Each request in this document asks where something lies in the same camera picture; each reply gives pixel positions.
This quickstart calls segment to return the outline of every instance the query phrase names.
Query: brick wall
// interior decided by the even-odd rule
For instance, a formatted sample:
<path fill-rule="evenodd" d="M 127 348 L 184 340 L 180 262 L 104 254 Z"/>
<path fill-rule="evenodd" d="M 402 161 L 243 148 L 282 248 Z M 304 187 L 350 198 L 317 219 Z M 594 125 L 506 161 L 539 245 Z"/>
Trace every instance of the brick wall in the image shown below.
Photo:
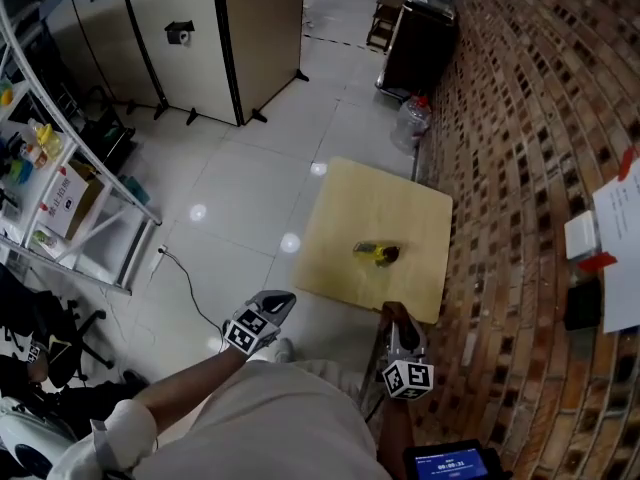
<path fill-rule="evenodd" d="M 564 223 L 640 138 L 640 0 L 457 3 L 420 160 L 454 214 L 416 439 L 479 438 L 516 478 L 637 478 L 638 329 L 562 318 Z"/>

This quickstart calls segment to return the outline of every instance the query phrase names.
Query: power plug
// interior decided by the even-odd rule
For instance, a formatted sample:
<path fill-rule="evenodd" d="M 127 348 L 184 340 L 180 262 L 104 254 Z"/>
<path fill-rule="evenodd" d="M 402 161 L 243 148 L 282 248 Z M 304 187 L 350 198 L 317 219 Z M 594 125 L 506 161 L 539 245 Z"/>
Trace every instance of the power plug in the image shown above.
<path fill-rule="evenodd" d="M 160 247 L 158 247 L 158 250 L 156 251 L 156 253 L 153 256 L 153 259 L 151 260 L 151 263 L 149 263 L 149 270 L 151 271 L 152 274 L 156 270 L 158 270 L 158 265 L 160 265 L 160 261 L 162 261 L 162 257 L 164 256 L 165 252 L 167 252 L 166 245 L 161 245 Z"/>

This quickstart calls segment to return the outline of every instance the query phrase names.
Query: black chair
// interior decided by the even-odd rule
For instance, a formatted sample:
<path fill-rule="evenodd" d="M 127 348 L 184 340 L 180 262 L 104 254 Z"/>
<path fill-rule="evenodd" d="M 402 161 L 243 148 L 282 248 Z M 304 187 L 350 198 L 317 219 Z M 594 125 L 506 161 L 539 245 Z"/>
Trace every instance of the black chair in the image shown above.
<path fill-rule="evenodd" d="M 64 310 L 60 300 L 50 291 L 29 290 L 2 264 L 0 294 L 3 301 L 0 326 L 5 328 L 5 339 L 13 339 L 23 351 L 15 339 L 16 334 L 25 337 L 33 334 L 32 339 L 48 350 L 49 380 L 55 387 L 65 386 L 76 372 L 80 380 L 87 380 L 81 366 L 83 351 L 107 369 L 113 368 L 113 361 L 104 359 L 83 340 L 96 319 L 107 317 L 105 311 L 94 311 L 78 329 L 76 320 L 80 315 L 73 312 L 78 307 L 77 301 L 68 301 Z"/>

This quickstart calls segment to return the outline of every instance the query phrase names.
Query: beige shirt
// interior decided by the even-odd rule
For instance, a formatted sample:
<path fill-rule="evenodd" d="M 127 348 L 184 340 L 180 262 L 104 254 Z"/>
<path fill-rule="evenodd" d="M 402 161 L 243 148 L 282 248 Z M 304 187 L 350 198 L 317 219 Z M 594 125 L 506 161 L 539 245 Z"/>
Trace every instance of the beige shirt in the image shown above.
<path fill-rule="evenodd" d="M 336 376 L 332 365 L 322 373 Z M 246 364 L 209 398 L 182 439 L 150 456 L 155 423 L 142 405 L 121 402 L 105 425 L 118 463 L 137 464 L 138 480 L 389 479 L 352 399 L 293 364 Z M 93 466 L 89 436 L 49 478 L 100 478 Z"/>

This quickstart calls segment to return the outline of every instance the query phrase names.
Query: phone screen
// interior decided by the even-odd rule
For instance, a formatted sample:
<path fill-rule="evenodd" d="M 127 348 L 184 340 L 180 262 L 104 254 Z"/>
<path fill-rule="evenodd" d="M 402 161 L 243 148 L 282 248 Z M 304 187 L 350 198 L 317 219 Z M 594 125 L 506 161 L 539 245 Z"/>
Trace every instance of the phone screen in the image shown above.
<path fill-rule="evenodd" d="M 471 480 L 484 478 L 489 472 L 482 462 L 478 450 L 460 450 L 428 457 L 416 457 L 416 467 L 420 480 L 453 478 Z"/>

